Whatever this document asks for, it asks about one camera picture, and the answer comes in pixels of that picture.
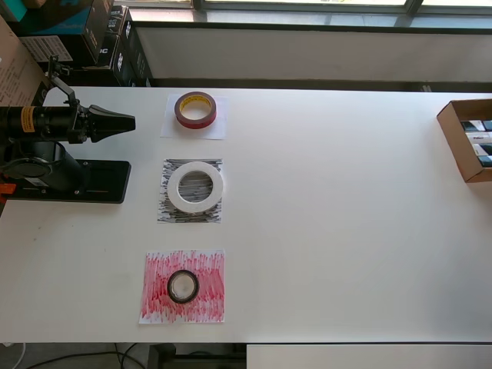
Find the black stand base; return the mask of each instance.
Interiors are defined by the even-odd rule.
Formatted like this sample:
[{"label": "black stand base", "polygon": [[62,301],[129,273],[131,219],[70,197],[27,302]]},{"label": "black stand base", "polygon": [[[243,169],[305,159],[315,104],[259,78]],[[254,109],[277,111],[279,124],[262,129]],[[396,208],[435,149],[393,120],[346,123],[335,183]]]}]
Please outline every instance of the black stand base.
[{"label": "black stand base", "polygon": [[131,166],[127,161],[77,160],[89,172],[86,188],[73,192],[54,191],[50,188],[36,187],[25,179],[11,179],[8,183],[17,184],[9,200],[97,202],[120,204],[125,199]]}]

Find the yellow label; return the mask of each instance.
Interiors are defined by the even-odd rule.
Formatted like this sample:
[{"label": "yellow label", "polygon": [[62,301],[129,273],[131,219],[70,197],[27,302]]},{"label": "yellow label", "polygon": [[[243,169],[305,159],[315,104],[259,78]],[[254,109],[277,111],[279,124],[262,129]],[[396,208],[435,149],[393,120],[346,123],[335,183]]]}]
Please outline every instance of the yellow label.
[{"label": "yellow label", "polygon": [[192,95],[192,96],[188,96],[185,100],[183,100],[183,102],[179,105],[179,111],[183,111],[185,106],[192,101],[201,101],[207,104],[208,106],[212,107],[212,103],[205,96]]},{"label": "yellow label", "polygon": [[21,111],[21,125],[22,130],[25,133],[34,133],[34,119],[32,117],[34,113],[34,106],[25,106]]}]

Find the gray floor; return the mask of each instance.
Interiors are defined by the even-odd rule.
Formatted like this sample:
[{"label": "gray floor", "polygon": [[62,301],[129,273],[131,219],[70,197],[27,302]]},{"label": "gray floor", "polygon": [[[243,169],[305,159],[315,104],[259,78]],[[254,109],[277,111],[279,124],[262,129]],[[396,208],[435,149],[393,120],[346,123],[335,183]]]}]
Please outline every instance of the gray floor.
[{"label": "gray floor", "polygon": [[[118,344],[120,351],[126,350],[130,344]],[[138,344],[131,349],[131,356],[147,366],[149,344]],[[96,351],[114,351],[113,344],[27,344],[24,360],[18,369],[24,369],[41,361],[70,354],[81,354]],[[0,344],[0,369],[12,369],[22,351],[21,344],[5,347]],[[96,357],[74,357],[46,364],[42,369],[119,369],[120,365],[116,355],[104,355]],[[138,365],[125,360],[126,369],[137,369]]]}]

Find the paper with red scribbles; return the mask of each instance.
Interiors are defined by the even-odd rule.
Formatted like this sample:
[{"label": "paper with red scribbles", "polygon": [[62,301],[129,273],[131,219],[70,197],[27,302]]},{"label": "paper with red scribbles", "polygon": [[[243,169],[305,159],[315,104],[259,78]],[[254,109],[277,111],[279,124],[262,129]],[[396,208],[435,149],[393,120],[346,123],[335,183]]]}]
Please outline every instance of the paper with red scribbles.
[{"label": "paper with red scribbles", "polygon": [[[223,250],[149,252],[145,259],[140,324],[221,323],[224,321]],[[197,297],[176,304],[168,296],[168,279],[181,269],[198,278]]]}]

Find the orange clip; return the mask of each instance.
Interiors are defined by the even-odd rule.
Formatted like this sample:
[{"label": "orange clip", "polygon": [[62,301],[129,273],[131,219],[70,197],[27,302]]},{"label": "orange clip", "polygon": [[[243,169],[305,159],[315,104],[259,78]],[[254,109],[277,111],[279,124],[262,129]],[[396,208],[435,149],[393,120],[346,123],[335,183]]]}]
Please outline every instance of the orange clip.
[{"label": "orange clip", "polygon": [[13,183],[0,183],[0,194],[13,194],[16,186]]},{"label": "orange clip", "polygon": [[13,183],[0,183],[0,204],[4,204],[7,199],[3,198],[3,194],[13,194],[15,192],[16,184]]}]

